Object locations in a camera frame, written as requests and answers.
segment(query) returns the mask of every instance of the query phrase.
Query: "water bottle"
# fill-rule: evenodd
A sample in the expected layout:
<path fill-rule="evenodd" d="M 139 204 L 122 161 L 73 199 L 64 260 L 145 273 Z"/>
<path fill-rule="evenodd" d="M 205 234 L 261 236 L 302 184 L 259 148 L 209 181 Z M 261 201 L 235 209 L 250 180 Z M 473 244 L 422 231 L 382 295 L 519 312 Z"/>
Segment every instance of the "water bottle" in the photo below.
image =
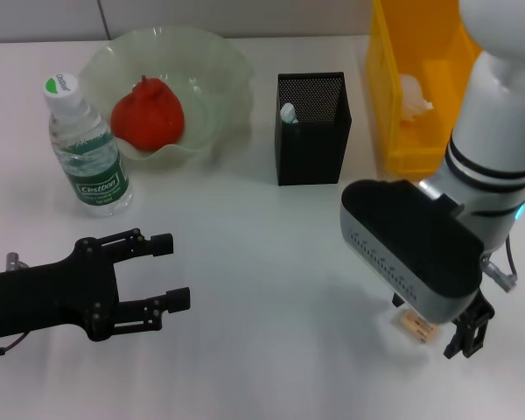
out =
<path fill-rule="evenodd" d="M 51 110 L 52 149 L 78 199 L 100 216 L 127 207 L 132 192 L 116 141 L 107 122 L 84 100 L 78 79 L 55 74 L 43 92 Z"/>

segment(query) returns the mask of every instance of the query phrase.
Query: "tomato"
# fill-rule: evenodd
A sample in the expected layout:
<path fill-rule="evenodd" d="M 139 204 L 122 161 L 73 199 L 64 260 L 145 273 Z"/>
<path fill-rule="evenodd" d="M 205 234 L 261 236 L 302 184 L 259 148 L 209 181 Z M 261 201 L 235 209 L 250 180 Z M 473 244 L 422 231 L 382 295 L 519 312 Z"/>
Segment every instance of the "tomato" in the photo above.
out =
<path fill-rule="evenodd" d="M 179 99 L 165 83 L 142 76 L 142 81 L 113 108 L 111 130 L 137 149 L 156 151 L 180 139 L 185 115 Z"/>

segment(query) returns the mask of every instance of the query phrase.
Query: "small box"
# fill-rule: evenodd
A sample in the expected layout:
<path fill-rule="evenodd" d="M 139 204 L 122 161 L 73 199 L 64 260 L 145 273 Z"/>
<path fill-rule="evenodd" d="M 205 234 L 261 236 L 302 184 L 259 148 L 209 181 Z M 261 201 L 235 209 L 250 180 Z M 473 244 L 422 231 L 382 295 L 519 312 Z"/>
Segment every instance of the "small box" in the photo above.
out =
<path fill-rule="evenodd" d="M 280 109 L 291 103 L 297 123 Z M 279 74 L 276 172 L 280 186 L 336 184 L 352 125 L 343 73 Z"/>

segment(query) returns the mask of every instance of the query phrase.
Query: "white wall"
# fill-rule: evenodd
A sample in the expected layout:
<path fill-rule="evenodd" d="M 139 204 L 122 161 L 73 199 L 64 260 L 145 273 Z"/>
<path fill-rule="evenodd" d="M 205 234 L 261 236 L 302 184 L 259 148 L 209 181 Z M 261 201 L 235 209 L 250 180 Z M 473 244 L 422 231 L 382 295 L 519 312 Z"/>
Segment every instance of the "white wall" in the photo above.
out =
<path fill-rule="evenodd" d="M 106 38 L 97 0 L 0 0 L 0 42 Z"/>
<path fill-rule="evenodd" d="M 0 42 L 106 39 L 154 25 L 228 37 L 362 34 L 371 0 L 0 0 Z"/>
<path fill-rule="evenodd" d="M 190 25 L 227 37 L 368 33 L 371 0 L 101 0 L 112 37 Z"/>

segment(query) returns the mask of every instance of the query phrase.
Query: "blue light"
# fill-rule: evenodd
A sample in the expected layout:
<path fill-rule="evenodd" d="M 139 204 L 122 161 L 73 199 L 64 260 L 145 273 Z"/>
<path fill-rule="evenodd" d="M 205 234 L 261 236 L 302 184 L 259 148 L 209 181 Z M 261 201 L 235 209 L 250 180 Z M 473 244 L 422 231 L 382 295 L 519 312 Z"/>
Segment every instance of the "blue light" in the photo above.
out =
<path fill-rule="evenodd" d="M 522 217 L 523 211 L 525 210 L 525 205 L 521 205 L 519 207 L 519 210 L 517 210 L 517 213 L 515 214 L 515 219 L 518 221 L 520 217 Z"/>

